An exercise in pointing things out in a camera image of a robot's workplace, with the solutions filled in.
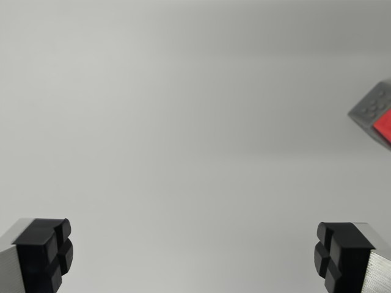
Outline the gripper right finger with black rubber pad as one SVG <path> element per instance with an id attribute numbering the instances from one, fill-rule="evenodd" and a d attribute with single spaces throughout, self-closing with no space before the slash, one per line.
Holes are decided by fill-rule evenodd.
<path id="1" fill-rule="evenodd" d="M 390 292 L 390 244 L 368 224 L 321 222 L 314 248 L 328 292 Z"/>

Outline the gripper left finger with black rubber pad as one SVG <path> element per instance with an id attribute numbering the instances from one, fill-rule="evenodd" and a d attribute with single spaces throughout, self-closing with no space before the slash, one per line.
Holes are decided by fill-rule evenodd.
<path id="1" fill-rule="evenodd" d="M 21 218 L 1 235 L 1 292 L 57 292 L 73 261 L 69 219 Z"/>

